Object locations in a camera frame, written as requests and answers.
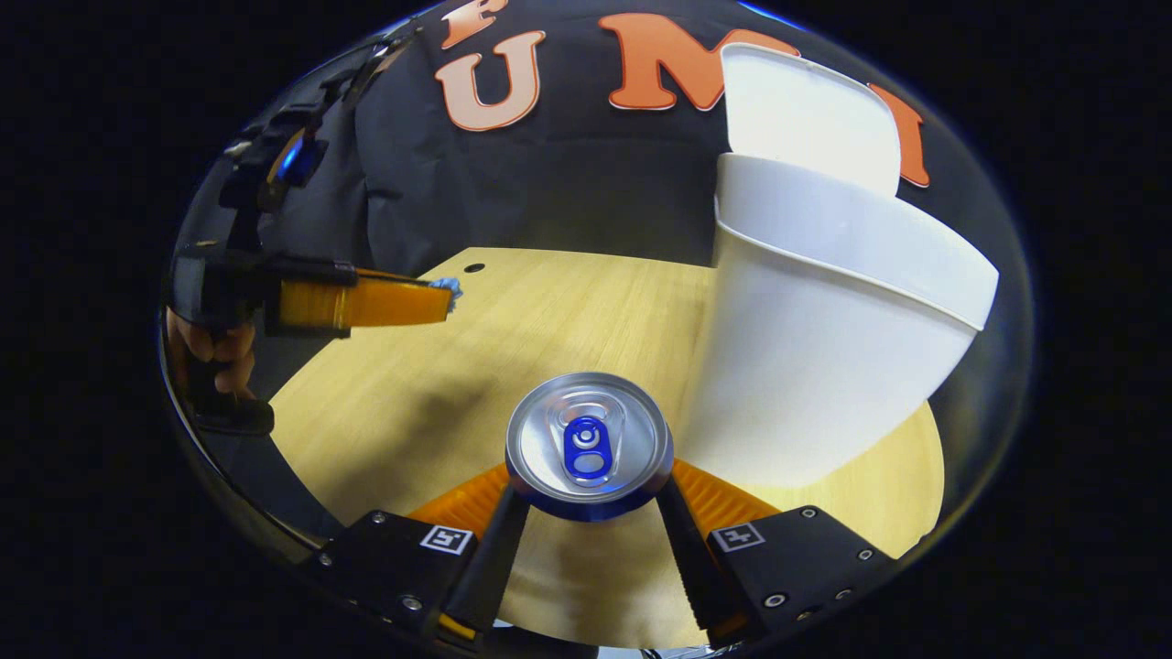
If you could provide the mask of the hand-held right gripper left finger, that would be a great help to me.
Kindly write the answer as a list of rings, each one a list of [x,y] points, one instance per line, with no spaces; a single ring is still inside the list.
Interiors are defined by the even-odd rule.
[[[445,654],[481,654],[530,504],[497,466],[411,514],[366,512],[311,556],[311,583]]]

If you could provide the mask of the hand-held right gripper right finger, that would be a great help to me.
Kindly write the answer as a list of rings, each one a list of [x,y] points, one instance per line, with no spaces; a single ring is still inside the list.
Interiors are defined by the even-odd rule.
[[[691,616],[714,648],[783,643],[895,573],[888,553],[831,512],[783,512],[684,460],[656,501]]]

